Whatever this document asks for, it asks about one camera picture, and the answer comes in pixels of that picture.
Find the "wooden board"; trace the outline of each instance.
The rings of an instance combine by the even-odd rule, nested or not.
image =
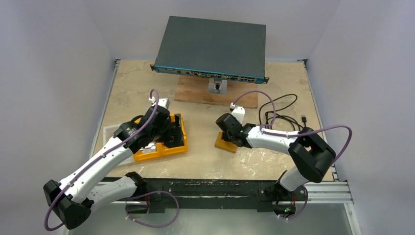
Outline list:
[[[258,85],[255,83],[228,81],[226,94],[210,94],[208,84],[209,79],[204,77],[180,76],[174,100],[229,106],[241,94],[258,90]],[[238,101],[238,105],[244,108],[258,108],[258,93],[247,94]]]

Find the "metal frame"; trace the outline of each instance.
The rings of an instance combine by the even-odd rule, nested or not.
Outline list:
[[[311,96],[313,97],[314,108],[316,109],[317,118],[319,120],[320,127],[323,127],[322,119],[320,117],[320,112],[319,112],[319,109],[317,108],[316,99],[314,98],[313,88],[311,87],[310,77],[308,76],[308,73],[307,73],[307,67],[306,67],[304,61],[302,61],[302,63],[304,65],[304,71],[305,71],[305,75],[307,76],[308,86],[310,87]],[[327,141],[327,137],[325,135],[325,132],[322,132],[322,134],[323,134],[324,140]],[[331,173],[333,175],[334,183],[340,183],[335,165],[333,164],[330,167],[330,169],[331,169]],[[350,195],[350,199],[351,199],[352,203],[344,203],[347,218],[348,218],[348,221],[349,221],[349,225],[350,225],[350,228],[351,228],[351,231],[352,231],[353,235],[361,235],[362,230],[360,228],[359,221],[356,217],[356,213],[354,212],[353,198],[351,197],[350,190],[349,190],[349,195]]]
[[[94,148],[95,148],[95,144],[98,138],[98,133],[100,131],[101,128],[101,124],[102,124],[102,120],[104,118],[105,115],[105,110],[110,98],[110,94],[111,94],[111,90],[114,84],[114,80],[115,80],[115,76],[116,73],[118,71],[118,67],[119,67],[119,63],[120,60],[116,60],[115,62],[115,68],[114,68],[114,73],[113,73],[113,77],[112,77],[112,82],[111,82],[111,86],[108,90],[107,93],[107,97],[106,97],[106,102],[105,102],[105,108],[102,112],[101,118],[98,121],[98,127],[97,127],[97,131],[92,143],[92,147],[91,147],[91,154],[90,156],[92,156]],[[311,87],[310,84],[310,79],[308,77],[308,73],[307,73],[307,69],[305,67],[304,64],[304,70],[305,70],[305,74],[307,76],[307,80],[308,80],[308,85],[310,87],[310,92],[311,92],[311,96],[313,98],[313,102],[314,102],[314,107],[316,109],[316,113],[317,113],[317,118],[319,120],[319,124],[321,127],[323,127],[322,124],[322,120],[320,117],[320,113],[319,110],[317,108],[317,104],[316,101],[314,99],[314,93],[313,93],[313,89]],[[327,140],[325,133],[323,132],[323,138],[324,140]],[[336,171],[336,167],[333,165],[330,167],[330,170],[332,172],[333,175],[333,179],[334,182],[321,182],[321,183],[307,183],[305,186],[307,187],[307,190],[309,192],[309,198],[307,203],[315,203],[315,204],[344,204],[345,210],[346,210],[346,214],[347,214],[347,218],[348,218],[348,222],[350,225],[350,228],[352,230],[353,235],[361,235],[361,229],[358,223],[358,219],[356,217],[356,213],[354,210],[354,204],[353,204],[353,198],[351,196],[350,193],[350,189],[349,189],[349,185],[347,182],[339,182],[338,176],[337,176],[337,171]],[[103,185],[106,184],[106,182],[101,182],[99,183],[99,185]],[[126,202],[112,202],[113,204],[125,204]],[[127,202],[128,204],[140,204],[142,202]],[[279,204],[289,204],[290,202],[279,202]],[[69,234],[68,230],[63,230],[62,233],[63,235],[67,235]]]

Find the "black cable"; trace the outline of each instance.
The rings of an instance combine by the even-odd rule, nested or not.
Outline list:
[[[267,111],[265,112],[265,118],[267,119],[265,124],[269,124],[269,121],[273,119],[273,117],[268,117],[268,114],[272,113],[273,111]],[[301,131],[304,127],[301,126],[297,120],[295,120],[293,117],[287,116],[287,115],[279,115],[277,113],[275,113],[276,115],[276,119],[282,119],[285,120],[287,122],[289,122],[291,124],[291,126],[293,127],[294,131],[296,131],[296,128],[294,125],[296,125],[298,127],[298,130]]]
[[[279,99],[282,99],[282,98],[284,98],[284,97],[291,96],[291,95],[292,95],[292,96],[295,96],[294,101],[293,101],[293,102],[291,102],[289,105],[285,106],[284,108],[281,108],[281,109],[275,110],[275,112],[279,112],[279,111],[284,110],[284,109],[286,109],[286,108],[290,107],[291,105],[293,105],[293,104],[297,101],[298,96],[297,96],[296,94],[285,94],[285,95],[280,96],[280,97],[278,97],[278,98],[276,98],[276,99],[274,99],[274,100],[273,100],[273,102],[275,102],[275,101],[277,101],[277,100],[279,100]],[[269,102],[267,102],[267,103],[263,104],[263,105],[259,108],[259,111],[258,111],[258,116],[259,116],[259,125],[262,125],[262,121],[261,121],[261,110],[262,110],[262,108],[263,108],[265,105],[270,104],[270,103],[271,103],[271,102],[269,101]]]

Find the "black connector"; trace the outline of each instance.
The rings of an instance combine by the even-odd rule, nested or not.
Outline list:
[[[307,126],[307,124],[305,124],[307,122],[307,118],[305,117],[305,115],[301,115],[301,121],[304,123],[304,127]]]

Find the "black motor joint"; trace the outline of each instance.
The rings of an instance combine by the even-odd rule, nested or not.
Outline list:
[[[249,131],[256,125],[247,123],[244,126],[231,114],[223,114],[216,120],[216,125],[225,133],[226,141],[230,141],[238,147],[252,148],[246,138]]]
[[[146,114],[140,119],[138,124],[134,121],[128,121],[121,124],[120,127],[114,132],[114,137],[118,137],[120,140],[124,141],[132,136],[144,125],[144,123],[146,123],[153,110],[154,106],[151,106],[147,110]],[[158,106],[153,118],[149,121],[146,127],[134,138],[128,141],[125,146],[130,148],[133,153],[136,153],[141,148],[146,147],[150,142],[157,141],[162,138],[164,133],[170,129],[170,124],[170,112],[166,108]]]

